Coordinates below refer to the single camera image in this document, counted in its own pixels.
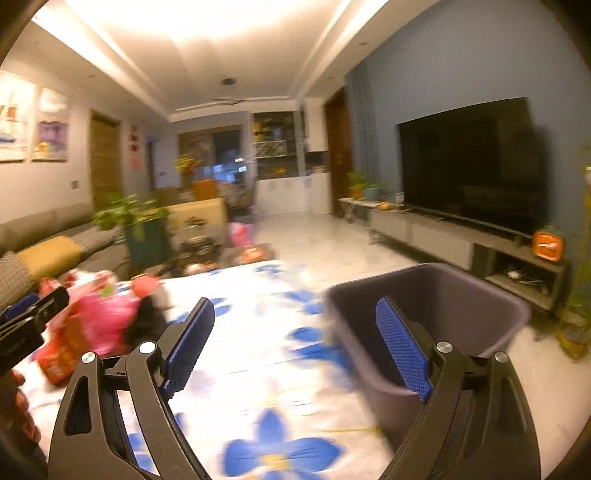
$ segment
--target ceiling fan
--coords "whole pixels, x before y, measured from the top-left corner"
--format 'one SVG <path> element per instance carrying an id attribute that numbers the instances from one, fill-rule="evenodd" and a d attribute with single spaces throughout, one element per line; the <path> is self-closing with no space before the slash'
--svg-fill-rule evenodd
<path id="1" fill-rule="evenodd" d="M 227 77 L 222 80 L 222 85 L 224 85 L 225 89 L 230 92 L 233 90 L 233 85 L 236 85 L 236 79 Z M 215 97 L 212 98 L 212 102 L 219 103 L 221 105 L 238 105 L 239 103 L 246 102 L 245 98 L 235 98 L 231 95 L 227 95 L 224 97 Z"/>

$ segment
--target yellow cushion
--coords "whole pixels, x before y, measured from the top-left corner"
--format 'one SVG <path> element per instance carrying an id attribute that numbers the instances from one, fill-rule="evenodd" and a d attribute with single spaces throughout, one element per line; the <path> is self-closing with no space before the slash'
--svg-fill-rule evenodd
<path id="1" fill-rule="evenodd" d="M 78 265 L 82 250 L 71 238 L 57 236 L 18 253 L 35 283 L 58 277 Z"/>
<path id="2" fill-rule="evenodd" d="M 201 202 L 179 203 L 168 207 L 171 212 L 170 228 L 179 228 L 191 217 L 202 218 L 212 225 L 225 225 L 226 207 L 223 199 L 202 200 Z"/>

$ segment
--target framed picture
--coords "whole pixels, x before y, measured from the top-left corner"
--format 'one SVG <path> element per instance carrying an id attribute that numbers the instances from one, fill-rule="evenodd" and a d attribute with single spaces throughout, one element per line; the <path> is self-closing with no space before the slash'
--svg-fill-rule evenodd
<path id="1" fill-rule="evenodd" d="M 0 70 L 0 162 L 28 157 L 35 90 L 35 84 Z"/>
<path id="2" fill-rule="evenodd" d="M 69 126 L 68 99 L 49 88 L 42 88 L 35 118 L 33 161 L 67 161 Z"/>

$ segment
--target metal pivot screw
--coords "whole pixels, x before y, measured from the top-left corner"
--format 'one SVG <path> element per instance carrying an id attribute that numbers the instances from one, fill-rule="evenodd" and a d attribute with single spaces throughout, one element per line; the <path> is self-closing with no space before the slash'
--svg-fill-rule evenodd
<path id="1" fill-rule="evenodd" d="M 437 342 L 437 350 L 441 353 L 449 353 L 453 350 L 453 347 L 449 342 Z"/>
<path id="2" fill-rule="evenodd" d="M 154 342 L 144 342 L 139 346 L 139 351 L 141 353 L 152 353 L 154 350 L 156 350 L 156 344 Z"/>
<path id="3" fill-rule="evenodd" d="M 497 352 L 495 353 L 495 360 L 499 363 L 505 364 L 509 361 L 509 355 L 505 352 Z"/>
<path id="4" fill-rule="evenodd" d="M 95 361 L 96 354 L 94 352 L 86 352 L 82 355 L 82 363 L 83 364 L 91 364 Z"/>

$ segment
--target yellow flowers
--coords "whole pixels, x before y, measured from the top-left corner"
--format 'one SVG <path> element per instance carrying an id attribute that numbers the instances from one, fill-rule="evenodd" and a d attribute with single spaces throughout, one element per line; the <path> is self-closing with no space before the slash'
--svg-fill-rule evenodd
<path id="1" fill-rule="evenodd" d="M 199 166 L 199 160 L 189 157 L 188 155 L 181 155 L 174 161 L 177 172 L 182 177 L 190 176 L 195 172 L 195 169 Z"/>

